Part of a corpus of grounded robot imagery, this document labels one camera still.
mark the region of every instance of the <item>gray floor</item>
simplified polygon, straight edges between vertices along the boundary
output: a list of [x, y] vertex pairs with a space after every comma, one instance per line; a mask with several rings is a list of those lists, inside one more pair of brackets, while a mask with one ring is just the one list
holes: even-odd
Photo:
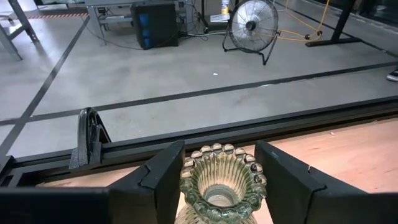
[[[292, 7], [317, 19], [322, 14], [322, 9], [312, 3], [293, 1]], [[336, 20], [330, 14], [326, 23], [335, 25]], [[35, 47], [27, 36], [19, 36], [14, 43], [23, 61], [13, 62], [0, 46], [0, 121], [21, 117], [83, 21], [76, 17], [34, 19], [31, 23], [41, 46]], [[123, 26], [112, 26], [106, 38], [119, 45], [138, 47], [132, 29]], [[311, 32], [284, 12], [279, 13], [279, 28]], [[364, 30], [378, 35], [366, 35]], [[380, 27], [350, 19], [345, 31], [386, 50], [397, 50], [398, 45], [392, 41], [397, 34]], [[323, 39], [330, 38], [332, 32], [324, 27]], [[214, 35], [207, 42], [194, 38], [181, 41], [179, 47], [141, 51], [111, 44], [99, 47], [85, 29], [32, 115], [397, 61], [362, 43], [307, 48], [302, 42], [278, 40], [264, 67], [258, 55], [224, 53], [221, 41], [222, 36]], [[385, 79], [392, 69], [107, 110], [100, 115], [113, 141], [140, 138], [397, 96], [397, 85]], [[0, 142], [11, 129], [0, 126]], [[8, 154], [22, 157], [76, 147], [76, 130], [76, 116], [27, 123]]]

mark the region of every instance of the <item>glass vase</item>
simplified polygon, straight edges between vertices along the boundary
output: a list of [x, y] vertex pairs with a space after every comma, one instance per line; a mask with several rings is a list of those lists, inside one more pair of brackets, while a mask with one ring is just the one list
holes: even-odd
[[180, 190], [186, 206], [175, 224], [256, 223], [252, 212], [266, 197], [266, 177], [254, 156], [230, 144], [203, 146], [185, 159]]

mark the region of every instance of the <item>shoe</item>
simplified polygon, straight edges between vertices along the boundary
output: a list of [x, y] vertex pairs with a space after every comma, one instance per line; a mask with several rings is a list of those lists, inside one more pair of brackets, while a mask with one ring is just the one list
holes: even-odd
[[393, 82], [398, 82], [398, 69], [388, 74], [387, 79]]

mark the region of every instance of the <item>table leg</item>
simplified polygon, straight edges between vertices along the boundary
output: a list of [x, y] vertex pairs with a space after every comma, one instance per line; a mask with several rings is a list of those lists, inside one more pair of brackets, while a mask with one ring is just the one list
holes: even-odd
[[21, 6], [18, 3], [18, 0], [8, 0], [10, 3], [12, 9], [14, 10], [15, 14], [17, 15], [17, 18], [21, 22], [21, 24], [24, 26], [24, 29], [26, 31], [26, 34], [30, 37], [30, 39], [33, 42], [38, 42], [39, 39], [36, 36], [35, 31], [33, 30], [32, 26], [30, 25], [29, 20], [26, 18], [26, 15], [24, 11], [22, 10]]
[[4, 48], [11, 54], [11, 56], [15, 60], [17, 61], [22, 60], [22, 57], [19, 55], [17, 48], [12, 43], [6, 31], [1, 25], [0, 25], [0, 42], [3, 44]]
[[98, 20], [98, 13], [96, 12], [95, 7], [87, 6], [87, 11], [91, 18], [90, 20], [91, 20], [91, 24], [93, 25], [94, 34], [99, 39], [99, 45], [105, 46], [106, 41], [104, 39], [105, 38], [104, 33], [102, 31], [100, 21]]

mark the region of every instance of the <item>black metal rail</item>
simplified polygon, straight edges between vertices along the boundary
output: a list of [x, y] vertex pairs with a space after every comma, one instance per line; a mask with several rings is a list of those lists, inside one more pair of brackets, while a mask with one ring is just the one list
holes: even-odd
[[0, 184], [15, 187], [67, 179], [138, 166], [178, 139], [185, 140], [187, 154], [206, 144], [232, 143], [248, 146], [262, 139], [273, 141], [398, 117], [398, 97], [332, 106], [322, 110], [291, 113], [238, 123], [212, 126], [148, 138], [110, 142], [102, 145], [102, 163], [93, 169], [69, 169], [72, 149], [14, 159], [9, 156], [0, 167]]

